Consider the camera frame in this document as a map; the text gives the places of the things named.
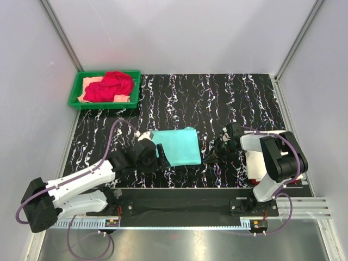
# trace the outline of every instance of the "folded cloth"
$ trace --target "folded cloth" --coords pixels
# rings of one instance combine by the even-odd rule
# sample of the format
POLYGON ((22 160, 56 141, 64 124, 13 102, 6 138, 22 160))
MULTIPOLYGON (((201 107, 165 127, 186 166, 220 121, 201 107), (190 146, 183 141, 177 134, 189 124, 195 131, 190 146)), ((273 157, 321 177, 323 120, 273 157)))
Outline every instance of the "folded cloth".
POLYGON ((133 87, 131 76, 123 72, 107 72, 101 81, 87 86, 83 99, 89 102, 113 102, 115 95, 129 96, 133 87))
MULTIPOLYGON (((84 99, 85 97, 85 94, 86 94, 86 88, 87 86, 89 86, 91 83, 94 83, 94 82, 100 82, 101 80, 103 79, 102 76, 100 77, 86 77, 86 78, 83 78, 83 82, 82 82, 82 94, 81 96, 79 96, 77 99, 82 102, 82 103, 88 103, 90 101, 86 101, 84 99)), ((115 95, 114 96, 114 100, 113 102, 130 102, 131 100, 129 99, 129 96, 127 95, 123 95, 123 94, 120 94, 120 95, 115 95)))
POLYGON ((176 130, 153 130, 152 141, 162 144, 164 153, 172 167, 200 165, 202 163, 197 131, 191 127, 176 130))

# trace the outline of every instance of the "peach cloth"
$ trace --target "peach cloth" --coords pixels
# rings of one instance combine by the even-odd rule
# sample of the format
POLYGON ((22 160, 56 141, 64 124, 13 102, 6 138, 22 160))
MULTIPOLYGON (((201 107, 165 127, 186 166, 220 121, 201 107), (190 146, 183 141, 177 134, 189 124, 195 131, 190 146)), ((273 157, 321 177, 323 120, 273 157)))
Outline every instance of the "peach cloth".
MULTIPOLYGON (((86 88, 88 85, 90 85, 91 83, 95 83, 95 82, 100 82, 103 79, 102 76, 99 77, 86 77, 83 78, 83 82, 82 82, 82 94, 81 96, 79 96, 77 99, 82 102, 82 103, 87 103, 90 101, 86 101, 83 99, 83 97, 85 97, 86 94, 86 88)), ((114 101, 113 102, 130 102, 131 100, 129 99, 129 96, 127 95, 115 95, 114 96, 114 101)))

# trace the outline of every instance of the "red cloth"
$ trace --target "red cloth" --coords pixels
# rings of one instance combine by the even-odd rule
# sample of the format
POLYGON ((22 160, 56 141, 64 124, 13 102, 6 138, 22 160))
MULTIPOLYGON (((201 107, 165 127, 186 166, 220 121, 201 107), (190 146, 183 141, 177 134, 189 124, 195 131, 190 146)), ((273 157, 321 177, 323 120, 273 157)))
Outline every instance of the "red cloth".
POLYGON ((90 83, 86 88, 84 100, 89 102, 113 102, 115 95, 129 96, 134 82, 123 72, 107 72, 100 82, 90 83))

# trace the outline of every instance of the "white panel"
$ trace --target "white panel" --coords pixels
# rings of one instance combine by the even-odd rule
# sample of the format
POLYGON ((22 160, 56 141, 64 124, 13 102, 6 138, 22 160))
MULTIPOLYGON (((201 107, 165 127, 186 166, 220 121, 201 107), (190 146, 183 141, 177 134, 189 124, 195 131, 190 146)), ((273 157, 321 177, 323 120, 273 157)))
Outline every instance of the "white panel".
POLYGON ((0 259, 24 260, 32 235, 15 212, 32 179, 57 175, 76 71, 39 1, 1 1, 0 24, 0 259))
POLYGON ((315 0, 50 0, 85 70, 276 73, 315 0))
POLYGON ((348 256, 348 2, 326 1, 281 79, 318 196, 348 256))

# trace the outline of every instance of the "green plastic tray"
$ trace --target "green plastic tray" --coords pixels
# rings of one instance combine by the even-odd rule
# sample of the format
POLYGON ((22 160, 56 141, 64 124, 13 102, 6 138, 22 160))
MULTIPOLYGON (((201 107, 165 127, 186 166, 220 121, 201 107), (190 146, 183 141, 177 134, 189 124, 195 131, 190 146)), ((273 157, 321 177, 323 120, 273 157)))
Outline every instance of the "green plastic tray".
POLYGON ((81 103, 77 99, 82 94, 82 81, 86 77, 104 76, 107 71, 94 72, 79 72, 76 75, 74 86, 71 90, 69 105, 75 107, 77 110, 93 110, 93 109, 135 109, 139 102, 139 87, 140 87, 140 71, 120 71, 132 76, 134 81, 134 88, 130 94, 130 102, 95 102, 95 103, 81 103))

